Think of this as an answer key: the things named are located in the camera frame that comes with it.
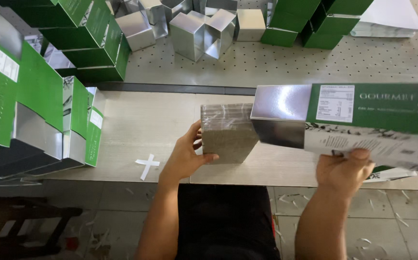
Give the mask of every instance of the hand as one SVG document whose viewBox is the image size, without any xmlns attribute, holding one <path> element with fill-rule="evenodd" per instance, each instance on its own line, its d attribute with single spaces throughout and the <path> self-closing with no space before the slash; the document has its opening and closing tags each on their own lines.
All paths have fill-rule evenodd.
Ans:
<svg viewBox="0 0 418 260">
<path fill-rule="evenodd" d="M 351 199 L 373 172 L 375 164 L 369 156 L 365 149 L 354 149 L 348 159 L 321 155 L 316 167 L 318 189 Z"/>
<path fill-rule="evenodd" d="M 188 132 L 177 140 L 159 177 L 160 181 L 178 183 L 181 179 L 191 176 L 203 164 L 211 163 L 219 158 L 215 154 L 198 156 L 194 152 L 202 146 L 200 128 L 201 120 L 192 124 Z"/>
</svg>

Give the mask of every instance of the white tabletop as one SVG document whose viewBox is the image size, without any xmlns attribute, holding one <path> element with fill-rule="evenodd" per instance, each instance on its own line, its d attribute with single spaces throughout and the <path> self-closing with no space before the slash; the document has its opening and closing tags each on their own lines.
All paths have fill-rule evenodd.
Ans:
<svg viewBox="0 0 418 260">
<path fill-rule="evenodd" d="M 201 104 L 252 103 L 253 96 L 105 91 L 107 102 L 96 168 L 80 168 L 45 175 L 46 179 L 157 182 L 176 140 L 199 120 Z M 318 155 L 300 149 L 258 143 L 242 164 L 205 165 L 182 182 L 262 186 L 315 187 Z M 364 188 L 418 190 L 418 176 Z"/>
</svg>

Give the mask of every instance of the plastic wrap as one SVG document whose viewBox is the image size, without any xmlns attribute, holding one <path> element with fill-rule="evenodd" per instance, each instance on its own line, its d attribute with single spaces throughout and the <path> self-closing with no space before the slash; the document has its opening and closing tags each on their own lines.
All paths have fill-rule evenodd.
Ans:
<svg viewBox="0 0 418 260">
<path fill-rule="evenodd" d="M 242 163 L 257 144 L 252 105 L 201 105 L 202 150 L 220 156 L 214 163 Z"/>
</svg>

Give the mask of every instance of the person's left hand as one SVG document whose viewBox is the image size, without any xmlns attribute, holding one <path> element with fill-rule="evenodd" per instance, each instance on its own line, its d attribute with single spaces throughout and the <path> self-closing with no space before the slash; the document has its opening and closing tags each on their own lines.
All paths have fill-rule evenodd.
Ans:
<svg viewBox="0 0 418 260">
<path fill-rule="evenodd" d="M 196 155 L 195 150 L 202 146 L 201 120 L 191 125 L 188 132 L 177 140 L 169 160 L 164 166 L 159 177 L 160 181 L 178 183 L 181 179 L 188 178 L 203 164 L 211 163 L 219 158 L 215 154 Z"/>
</svg>

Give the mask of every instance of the dark wooden chair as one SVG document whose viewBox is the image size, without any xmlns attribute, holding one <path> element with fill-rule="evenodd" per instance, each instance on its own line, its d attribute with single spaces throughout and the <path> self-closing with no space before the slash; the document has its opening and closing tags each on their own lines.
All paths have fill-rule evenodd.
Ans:
<svg viewBox="0 0 418 260">
<path fill-rule="evenodd" d="M 47 204 L 46 198 L 0 198 L 0 231 L 9 220 L 15 220 L 6 237 L 0 237 L 0 260 L 38 257 L 57 254 L 61 248 L 57 245 L 67 222 L 73 216 L 79 216 L 82 209 L 57 208 Z M 44 246 L 24 247 L 26 235 L 18 235 L 27 219 L 61 217 L 50 238 Z"/>
</svg>

